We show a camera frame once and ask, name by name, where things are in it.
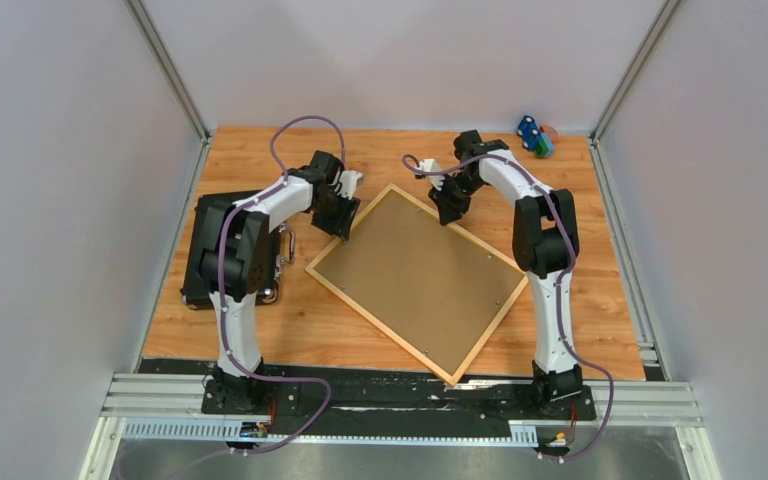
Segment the white backdrop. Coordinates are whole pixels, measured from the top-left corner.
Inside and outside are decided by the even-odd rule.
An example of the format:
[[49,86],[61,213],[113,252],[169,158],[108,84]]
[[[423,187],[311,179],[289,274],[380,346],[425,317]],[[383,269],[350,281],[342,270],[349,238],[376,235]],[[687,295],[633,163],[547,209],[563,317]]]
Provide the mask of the white backdrop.
[[662,0],[146,0],[210,128],[592,129]]
[[768,2],[685,2],[604,146],[723,478],[768,478]]
[[77,477],[198,150],[125,2],[0,1],[0,479]]

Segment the gray floor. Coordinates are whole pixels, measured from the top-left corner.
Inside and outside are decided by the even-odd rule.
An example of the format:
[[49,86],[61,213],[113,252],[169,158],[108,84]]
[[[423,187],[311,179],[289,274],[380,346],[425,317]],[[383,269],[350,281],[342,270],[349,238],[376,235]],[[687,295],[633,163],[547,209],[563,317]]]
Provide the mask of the gray floor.
[[[579,448],[593,430],[580,429]],[[127,480],[163,479],[206,454],[225,449],[217,442],[131,440],[120,448]],[[110,477],[117,479],[114,471]],[[671,428],[609,428],[585,458],[554,465],[531,450],[502,447],[405,447],[288,445],[262,456],[222,456],[176,477],[186,479],[687,479]]]

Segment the gray wall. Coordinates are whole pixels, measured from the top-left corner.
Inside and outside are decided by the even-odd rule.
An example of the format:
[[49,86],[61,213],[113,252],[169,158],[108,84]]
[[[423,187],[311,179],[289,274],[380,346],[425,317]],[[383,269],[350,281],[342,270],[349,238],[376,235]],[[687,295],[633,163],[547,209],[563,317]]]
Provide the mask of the gray wall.
[[685,2],[620,112],[604,147],[659,343],[724,478],[768,478],[768,2]]
[[77,476],[197,152],[124,2],[0,1],[0,479]]
[[589,130],[663,0],[147,0],[200,113]]

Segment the wooden frame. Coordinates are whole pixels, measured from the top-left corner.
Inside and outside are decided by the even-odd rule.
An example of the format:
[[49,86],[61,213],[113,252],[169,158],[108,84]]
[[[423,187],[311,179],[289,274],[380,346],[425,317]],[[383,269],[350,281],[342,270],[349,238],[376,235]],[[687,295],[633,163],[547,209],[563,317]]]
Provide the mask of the wooden frame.
[[[419,209],[422,209],[422,211],[430,215],[434,220],[439,221],[439,217],[436,211],[432,210],[430,207],[420,202],[415,197],[411,196],[409,193],[405,192],[401,188],[393,184],[390,184],[383,191],[381,191],[381,193],[379,193],[378,196],[376,196],[375,199],[360,214],[358,214],[358,217],[355,219],[354,224],[352,225],[352,230],[354,230],[355,227],[361,224],[361,222],[363,222],[363,220],[367,217],[367,215],[369,215],[369,213],[374,210],[374,208],[381,202],[381,200],[391,192],[395,192],[401,195],[402,197],[404,197],[405,199],[407,199],[408,201],[416,205],[416,207],[418,207]],[[511,260],[508,256],[506,256],[499,250],[493,248],[491,245],[484,242],[480,238],[476,237],[472,233],[468,232],[463,227],[456,225],[454,223],[451,223],[446,228],[449,228],[452,231],[458,233],[459,235],[466,238],[470,242],[481,247],[488,253],[496,256],[500,260],[504,261],[504,263],[508,264],[509,266],[519,271],[519,267],[517,266],[517,264],[513,260]],[[307,271],[311,276],[313,276],[316,280],[322,283],[334,295],[336,295],[341,300],[346,302],[346,304],[348,304],[352,309],[360,313],[370,323],[378,327],[388,337],[392,338],[397,344],[399,344],[402,348],[407,350],[411,355],[419,359],[420,362],[422,362],[426,367],[428,367],[432,372],[434,372],[438,377],[440,377],[443,381],[445,381],[449,385],[455,385],[458,382],[458,380],[460,380],[460,378],[466,372],[466,369],[472,363],[473,359],[478,355],[478,352],[487,342],[487,339],[490,338],[490,335],[493,333],[493,331],[496,329],[496,327],[505,317],[508,310],[511,308],[513,303],[522,293],[522,290],[528,284],[528,278],[525,276],[525,273],[523,273],[522,280],[516,285],[511,295],[499,307],[499,311],[496,313],[495,317],[493,317],[490,324],[487,326],[487,328],[478,338],[478,341],[472,347],[470,352],[467,354],[467,356],[458,366],[455,373],[450,374],[445,369],[443,369],[440,365],[438,365],[437,363],[432,361],[430,358],[428,358],[428,356],[426,356],[418,348],[416,348],[414,345],[412,345],[407,340],[402,338],[399,334],[397,334],[395,331],[393,331],[388,325],[386,325],[384,322],[382,322],[377,317],[375,317],[372,313],[366,310],[363,306],[357,303],[353,298],[351,298],[349,295],[343,292],[337,285],[333,284],[325,276],[323,276],[318,271],[316,271],[316,267],[322,262],[322,260],[325,259],[332,251],[334,251],[335,248],[337,248],[337,246],[341,244],[342,244],[342,241],[339,238],[335,238],[330,244],[328,244],[325,247],[325,249],[322,250],[322,252],[319,253],[319,255],[317,255],[310,262],[310,264],[307,265],[307,267],[305,267],[305,271]]]

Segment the wooden tabletop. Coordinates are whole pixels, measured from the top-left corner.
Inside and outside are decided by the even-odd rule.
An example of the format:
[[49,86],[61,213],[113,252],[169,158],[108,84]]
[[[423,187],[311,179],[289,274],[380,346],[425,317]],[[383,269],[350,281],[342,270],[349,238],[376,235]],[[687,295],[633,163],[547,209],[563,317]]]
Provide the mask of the wooden tabletop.
[[[274,128],[220,127],[207,158],[197,196],[262,189],[280,174],[269,154]],[[457,132],[346,130],[347,165],[365,175],[356,196],[361,209],[393,183],[436,208],[427,180],[415,180],[400,162],[404,153],[455,164],[452,141]],[[617,379],[644,379],[637,340],[620,280],[611,232],[585,137],[560,137],[556,152],[538,160],[511,134],[501,138],[537,178],[575,197],[581,253],[572,279],[572,322],[576,349],[585,359],[608,368]],[[305,165],[314,150],[339,155],[339,142],[328,129],[293,128],[278,140],[288,167]],[[187,253],[195,215],[190,211],[175,258],[157,304],[143,349],[146,357],[216,359],[219,351],[213,310],[193,311],[181,303]],[[492,187],[480,189],[469,213],[458,223],[511,256],[513,212]],[[289,222],[296,231],[296,263],[284,270],[278,303],[257,307],[257,340],[268,363],[337,365],[385,369],[425,367],[360,314],[315,281],[304,267],[331,240],[299,214]],[[478,354],[470,373],[530,375],[536,326],[528,290],[516,301]],[[587,367],[584,375],[600,378]]]

